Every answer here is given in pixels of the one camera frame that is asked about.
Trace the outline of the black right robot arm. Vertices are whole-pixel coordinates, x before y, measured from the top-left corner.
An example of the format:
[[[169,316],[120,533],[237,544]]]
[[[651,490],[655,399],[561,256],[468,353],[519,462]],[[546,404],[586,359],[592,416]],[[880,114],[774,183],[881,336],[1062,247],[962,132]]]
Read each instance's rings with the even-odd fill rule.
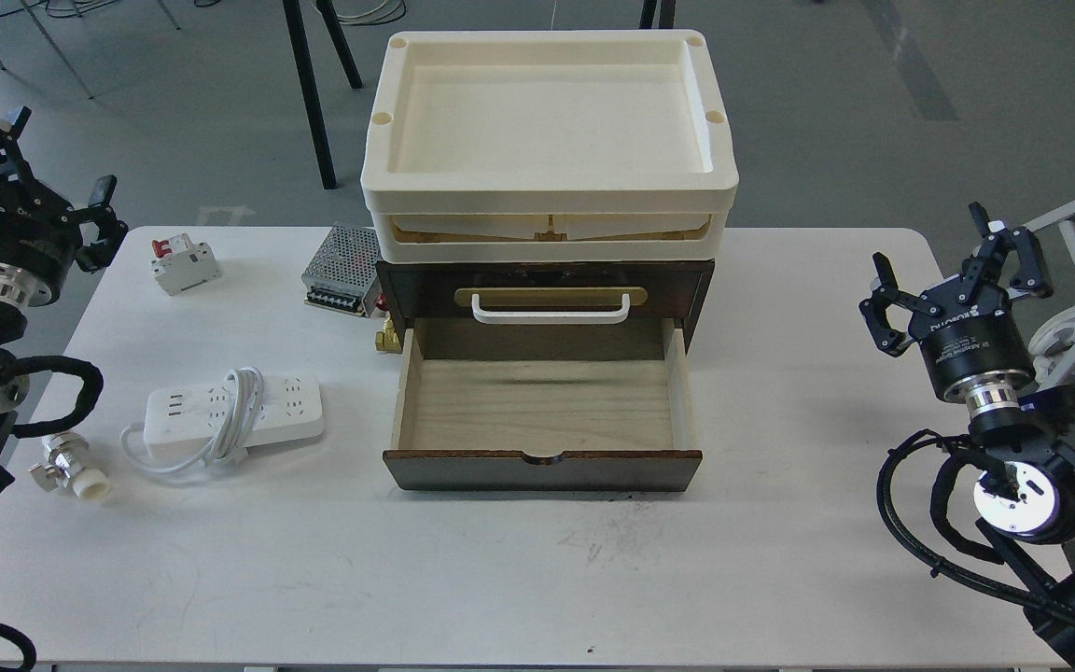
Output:
[[[877,478],[877,507],[888,532],[947,577],[1023,609],[1033,633],[1075,669],[1075,570],[1055,580],[1024,544],[1066,543],[1075,537],[1075,448],[1054,433],[1054,401],[1064,387],[1020,396],[1036,377],[1012,302],[1048,297],[1040,242],[970,204],[981,245],[959,273],[921,294],[904,292],[890,259],[873,256],[877,285],[860,311],[877,348],[899,357],[917,343],[941,401],[969,410],[968,434],[923,429],[892,448]],[[929,516],[957,552],[1010,568],[1020,587],[990,580],[934,552],[901,521],[893,505],[895,468],[926,446],[946,458],[930,490]]]

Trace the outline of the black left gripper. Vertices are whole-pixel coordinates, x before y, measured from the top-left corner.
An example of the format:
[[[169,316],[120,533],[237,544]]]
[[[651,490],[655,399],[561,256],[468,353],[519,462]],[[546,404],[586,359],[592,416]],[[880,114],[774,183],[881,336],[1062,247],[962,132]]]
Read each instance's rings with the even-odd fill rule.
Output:
[[[18,145],[31,115],[25,105],[0,119],[0,302],[17,308],[59,299],[73,264],[85,273],[108,268],[129,230],[111,205],[115,175],[95,182],[86,208],[37,182]],[[90,224],[97,238],[89,242],[84,229]]]

